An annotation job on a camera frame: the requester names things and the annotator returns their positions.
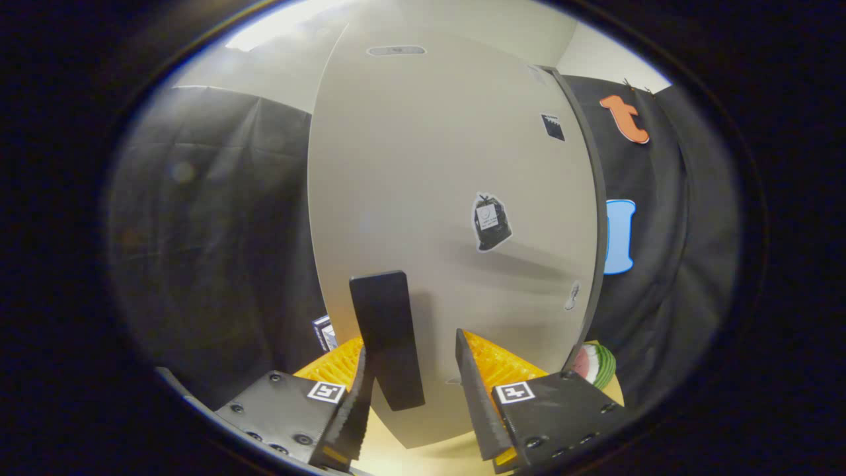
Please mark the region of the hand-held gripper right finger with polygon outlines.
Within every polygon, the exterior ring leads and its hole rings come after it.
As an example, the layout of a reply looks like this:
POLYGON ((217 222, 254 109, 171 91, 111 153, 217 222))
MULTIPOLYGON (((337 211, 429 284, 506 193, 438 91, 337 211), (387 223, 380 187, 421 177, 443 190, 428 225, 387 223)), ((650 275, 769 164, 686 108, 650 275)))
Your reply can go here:
POLYGON ((455 356, 475 439, 496 473, 552 473, 586 463, 632 422, 574 370, 547 373, 465 329, 455 356))

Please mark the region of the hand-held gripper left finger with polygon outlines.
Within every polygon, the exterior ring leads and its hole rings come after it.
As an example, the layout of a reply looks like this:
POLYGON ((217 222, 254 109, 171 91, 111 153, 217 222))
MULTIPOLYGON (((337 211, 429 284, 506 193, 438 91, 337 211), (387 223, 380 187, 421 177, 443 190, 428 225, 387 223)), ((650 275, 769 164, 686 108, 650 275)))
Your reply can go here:
POLYGON ((294 374, 267 372, 215 413, 300 463, 348 472, 362 451, 374 380, 362 338, 351 338, 294 374))

